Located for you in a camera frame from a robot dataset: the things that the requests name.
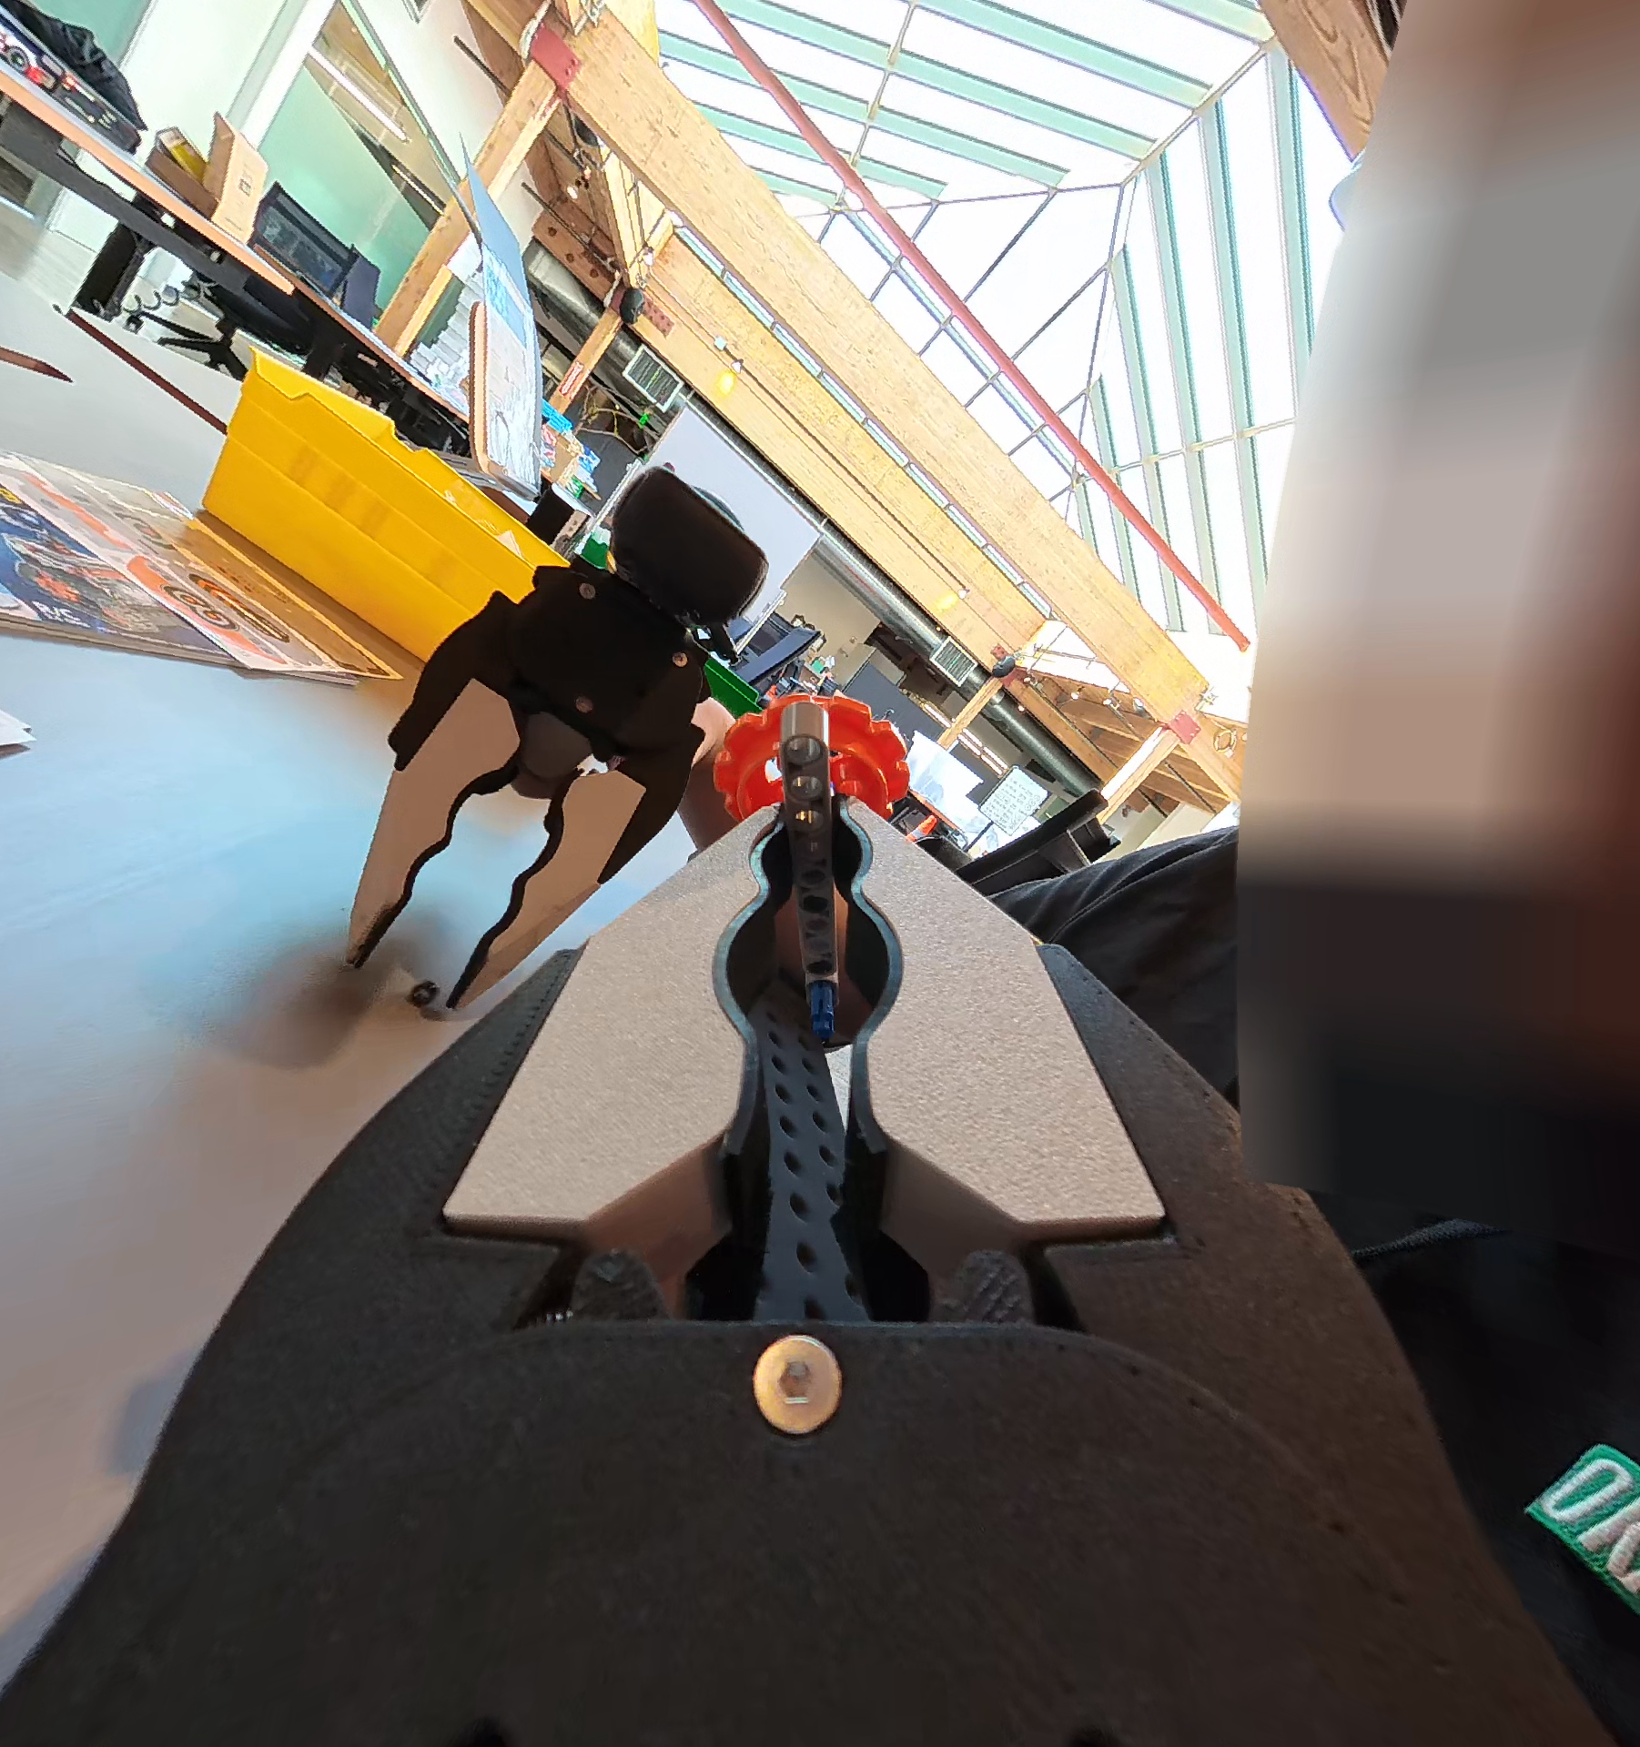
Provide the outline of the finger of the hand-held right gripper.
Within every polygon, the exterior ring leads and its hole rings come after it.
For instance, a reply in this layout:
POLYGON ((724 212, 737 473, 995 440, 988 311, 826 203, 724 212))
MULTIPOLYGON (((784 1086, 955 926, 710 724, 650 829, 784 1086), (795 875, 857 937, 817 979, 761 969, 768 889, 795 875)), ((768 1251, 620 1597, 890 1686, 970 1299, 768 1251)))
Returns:
POLYGON ((471 680, 389 775, 349 911, 349 968, 367 960, 409 902, 418 867, 448 847, 466 800, 511 784, 520 738, 508 696, 471 680))
POLYGON ((493 989, 590 895, 651 840, 668 818, 668 753, 635 753, 584 771, 555 797, 546 847, 511 886, 500 920, 471 951, 444 1000, 460 1011, 493 989))

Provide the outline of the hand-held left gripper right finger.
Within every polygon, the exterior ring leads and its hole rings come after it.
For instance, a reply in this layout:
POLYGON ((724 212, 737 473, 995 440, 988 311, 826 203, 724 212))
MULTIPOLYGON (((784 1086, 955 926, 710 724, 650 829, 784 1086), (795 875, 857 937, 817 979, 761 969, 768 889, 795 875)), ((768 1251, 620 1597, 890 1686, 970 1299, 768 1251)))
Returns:
POLYGON ((1167 1210, 1041 946, 863 802, 835 1226, 868 1317, 924 1317, 979 1251, 1150 1241, 1167 1210))

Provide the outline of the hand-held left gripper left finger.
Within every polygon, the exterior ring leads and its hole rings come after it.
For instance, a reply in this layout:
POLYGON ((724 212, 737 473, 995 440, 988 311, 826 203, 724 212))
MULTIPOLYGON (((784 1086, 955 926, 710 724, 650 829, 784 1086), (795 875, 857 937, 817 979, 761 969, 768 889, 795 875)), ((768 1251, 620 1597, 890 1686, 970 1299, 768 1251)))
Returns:
POLYGON ((590 938, 444 1202, 455 1231, 626 1250, 679 1301, 728 1230, 715 1159, 744 1039, 715 962, 777 820, 752 813, 590 938))

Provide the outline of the orange gear wheel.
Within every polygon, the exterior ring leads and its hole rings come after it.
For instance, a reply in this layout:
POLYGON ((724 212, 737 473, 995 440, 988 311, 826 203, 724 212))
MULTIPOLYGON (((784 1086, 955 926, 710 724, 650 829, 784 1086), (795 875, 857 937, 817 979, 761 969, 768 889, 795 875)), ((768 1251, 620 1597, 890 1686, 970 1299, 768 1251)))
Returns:
POLYGON ((733 820, 744 820, 784 798, 779 753, 786 715, 795 706, 813 704, 826 715, 826 782, 833 795, 864 802, 881 818, 890 818, 897 800, 912 791, 908 747, 888 718, 844 693, 788 693, 772 696, 764 709, 739 716, 722 735, 713 760, 713 782, 733 820))

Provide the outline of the grey beam assembly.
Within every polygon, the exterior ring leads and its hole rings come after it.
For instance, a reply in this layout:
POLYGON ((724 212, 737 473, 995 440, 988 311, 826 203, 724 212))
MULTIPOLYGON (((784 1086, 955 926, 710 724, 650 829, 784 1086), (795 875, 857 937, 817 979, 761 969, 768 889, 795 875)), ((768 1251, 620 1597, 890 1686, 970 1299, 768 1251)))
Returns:
POLYGON ((823 700, 795 695, 779 726, 782 787, 781 840, 788 855, 788 895, 777 909, 779 973, 801 989, 808 1033, 824 1049, 837 1044, 843 966, 835 880, 835 806, 832 727, 823 700))

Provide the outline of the person's right forearm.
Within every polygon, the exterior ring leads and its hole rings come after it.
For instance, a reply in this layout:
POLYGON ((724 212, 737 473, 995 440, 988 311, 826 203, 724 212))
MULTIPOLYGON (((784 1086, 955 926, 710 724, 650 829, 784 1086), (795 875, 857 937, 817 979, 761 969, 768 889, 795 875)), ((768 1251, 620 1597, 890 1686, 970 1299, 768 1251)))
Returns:
POLYGON ((701 742, 677 802, 677 817, 693 849, 701 853, 737 824, 715 784, 715 762, 735 718, 722 702, 704 696, 693 709, 691 720, 701 733, 701 742))

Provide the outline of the brown sticker sheet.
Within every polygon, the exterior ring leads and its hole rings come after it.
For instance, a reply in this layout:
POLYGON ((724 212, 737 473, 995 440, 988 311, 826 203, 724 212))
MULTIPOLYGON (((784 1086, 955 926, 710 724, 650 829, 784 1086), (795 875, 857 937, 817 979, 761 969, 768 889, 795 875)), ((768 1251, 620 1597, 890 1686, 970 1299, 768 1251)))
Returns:
POLYGON ((211 609, 271 653, 298 664, 320 656, 324 671, 357 680, 400 678, 380 656, 384 640, 377 633, 342 616, 317 585, 218 518, 191 516, 176 544, 211 609))

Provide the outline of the white whiteboard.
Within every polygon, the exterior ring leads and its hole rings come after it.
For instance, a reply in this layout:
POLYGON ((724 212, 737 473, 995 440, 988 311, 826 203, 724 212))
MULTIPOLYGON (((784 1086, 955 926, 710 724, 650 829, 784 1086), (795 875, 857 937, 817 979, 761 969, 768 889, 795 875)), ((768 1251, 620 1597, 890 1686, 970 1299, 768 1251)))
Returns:
POLYGON ((766 558, 755 600, 775 604, 821 529, 808 507, 693 403, 671 418, 646 462, 721 500, 766 558))

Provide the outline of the black office chair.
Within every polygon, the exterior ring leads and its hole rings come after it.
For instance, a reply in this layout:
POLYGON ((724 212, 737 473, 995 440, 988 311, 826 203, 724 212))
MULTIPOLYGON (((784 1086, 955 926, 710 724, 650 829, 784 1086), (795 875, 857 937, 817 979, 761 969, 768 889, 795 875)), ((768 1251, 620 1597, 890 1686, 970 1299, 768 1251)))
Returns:
POLYGON ((986 897, 1015 886, 1050 880, 1101 860, 1112 837, 1101 815, 1106 800, 1094 789, 1035 822, 1017 838, 957 867, 957 875, 986 897))

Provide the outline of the white orange sticker sheet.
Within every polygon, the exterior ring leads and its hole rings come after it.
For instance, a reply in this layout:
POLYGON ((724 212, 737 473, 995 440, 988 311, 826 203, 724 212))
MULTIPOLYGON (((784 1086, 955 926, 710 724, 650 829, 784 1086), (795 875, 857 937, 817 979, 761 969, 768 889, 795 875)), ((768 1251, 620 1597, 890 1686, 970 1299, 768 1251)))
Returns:
POLYGON ((191 511, 175 496, 3 449, 0 484, 240 665, 344 682, 369 675, 196 556, 191 511))

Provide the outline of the yellow plastic bin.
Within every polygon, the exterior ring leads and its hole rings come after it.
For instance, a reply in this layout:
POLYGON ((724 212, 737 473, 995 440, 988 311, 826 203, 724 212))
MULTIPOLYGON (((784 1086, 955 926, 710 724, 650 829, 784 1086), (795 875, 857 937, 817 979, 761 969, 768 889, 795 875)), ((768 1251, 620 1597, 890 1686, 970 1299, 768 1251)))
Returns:
POLYGON ((256 354, 202 507, 415 658, 564 565, 371 405, 256 354))

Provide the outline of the blue instruction booklet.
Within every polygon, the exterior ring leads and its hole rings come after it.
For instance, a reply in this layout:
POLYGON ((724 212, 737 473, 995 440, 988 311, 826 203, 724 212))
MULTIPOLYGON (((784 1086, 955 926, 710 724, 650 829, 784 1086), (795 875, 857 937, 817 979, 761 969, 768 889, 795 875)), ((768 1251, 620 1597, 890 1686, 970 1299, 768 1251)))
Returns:
POLYGON ((0 629, 196 662, 224 653, 0 482, 0 629))

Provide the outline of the red ceiling pipe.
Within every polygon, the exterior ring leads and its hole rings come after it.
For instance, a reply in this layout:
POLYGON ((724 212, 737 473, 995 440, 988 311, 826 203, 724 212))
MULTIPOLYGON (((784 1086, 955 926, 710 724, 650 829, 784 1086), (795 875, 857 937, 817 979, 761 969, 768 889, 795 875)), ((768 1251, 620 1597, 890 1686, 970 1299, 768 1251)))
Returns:
POLYGON ((957 294, 941 269, 937 269, 935 263, 921 251, 915 238, 908 234, 892 216, 886 205, 875 196, 873 189, 859 174, 855 165, 837 150, 824 130, 808 116, 808 110, 790 90, 788 83, 777 76, 777 72, 764 61, 764 56, 752 47, 744 34, 733 25, 726 10, 713 1, 695 1, 693 5, 697 10, 701 10, 701 16, 713 29, 713 32, 721 36, 721 41, 728 47, 730 54, 733 54, 735 60, 744 67, 744 72, 753 78, 753 81, 768 98, 772 98, 779 110, 792 121, 795 132, 837 176, 843 191, 857 198, 863 211, 875 221, 888 243, 897 251, 897 256, 908 262, 926 287, 937 294, 944 312, 952 316, 959 327, 963 327, 963 332, 972 338, 983 354, 994 363, 995 374, 1012 385, 1026 407, 1039 418, 1041 425, 1068 449, 1083 471, 1099 485, 1112 509, 1117 511, 1136 531, 1136 534, 1150 547, 1163 569, 1174 576, 1194 600, 1201 604, 1207 620, 1219 633, 1230 638, 1239 651, 1248 651, 1252 647, 1252 640, 1241 624, 1227 613, 1221 600, 1218 600, 1214 593, 1201 582, 1201 578, 1194 575, 1167 536, 1159 533, 1159 529, 1137 507, 1128 493, 1123 491, 1116 476, 1099 462, 1096 451, 1088 447, 1088 443, 1045 398, 1045 394, 1039 393, 1032 382, 1028 382, 1017 362, 1006 354, 997 338, 994 338, 994 334, 983 325, 983 320, 972 312, 968 302, 957 294))

